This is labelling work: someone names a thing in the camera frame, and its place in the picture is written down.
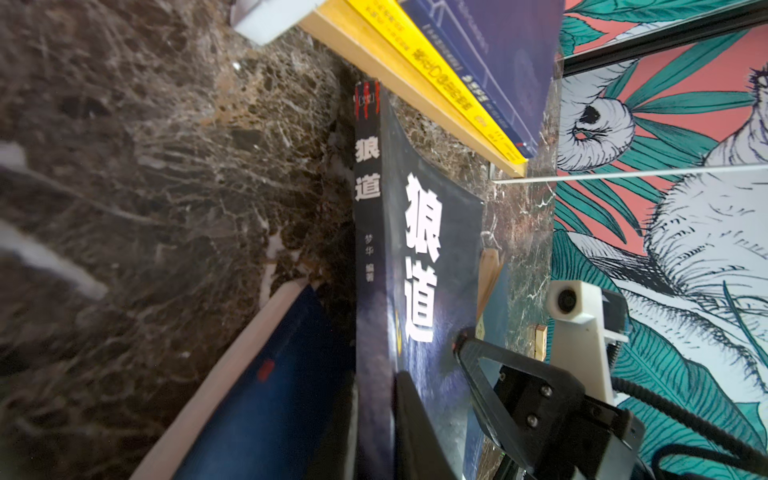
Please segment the black wolf cover book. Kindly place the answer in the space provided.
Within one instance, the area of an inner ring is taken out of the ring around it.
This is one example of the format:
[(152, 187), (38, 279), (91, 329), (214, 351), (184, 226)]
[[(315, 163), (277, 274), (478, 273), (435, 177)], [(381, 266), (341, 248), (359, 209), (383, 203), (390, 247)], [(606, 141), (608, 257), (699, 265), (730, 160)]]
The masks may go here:
[(476, 323), (484, 204), (417, 152), (379, 82), (353, 101), (358, 475), (395, 475), (405, 371), (460, 478), (470, 393), (453, 345)]

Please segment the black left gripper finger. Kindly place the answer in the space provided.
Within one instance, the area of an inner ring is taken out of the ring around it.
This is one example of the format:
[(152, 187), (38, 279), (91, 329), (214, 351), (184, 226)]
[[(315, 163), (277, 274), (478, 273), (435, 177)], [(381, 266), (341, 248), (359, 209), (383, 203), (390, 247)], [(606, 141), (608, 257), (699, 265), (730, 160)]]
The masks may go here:
[(395, 375), (395, 478), (455, 479), (412, 377)]

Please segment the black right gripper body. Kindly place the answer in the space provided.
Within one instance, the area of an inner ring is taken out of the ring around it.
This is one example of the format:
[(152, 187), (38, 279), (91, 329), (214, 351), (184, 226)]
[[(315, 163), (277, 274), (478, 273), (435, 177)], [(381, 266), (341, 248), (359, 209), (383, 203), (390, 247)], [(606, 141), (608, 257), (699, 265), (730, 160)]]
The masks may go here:
[(634, 414), (585, 393), (565, 371), (507, 365), (493, 387), (509, 422), (491, 423), (493, 442), (528, 479), (643, 479), (645, 427)]

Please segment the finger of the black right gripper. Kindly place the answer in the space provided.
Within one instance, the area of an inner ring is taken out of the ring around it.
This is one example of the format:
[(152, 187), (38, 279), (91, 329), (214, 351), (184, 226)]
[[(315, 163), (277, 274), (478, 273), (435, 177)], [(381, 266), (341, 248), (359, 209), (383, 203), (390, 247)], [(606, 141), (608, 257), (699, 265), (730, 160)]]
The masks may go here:
[(469, 385), (472, 405), (483, 432), (510, 456), (534, 456), (523, 429), (507, 411), (505, 403), (487, 380), (480, 359), (489, 359), (514, 371), (536, 376), (540, 362), (534, 358), (478, 340), (474, 329), (463, 329), (456, 337), (453, 355)]

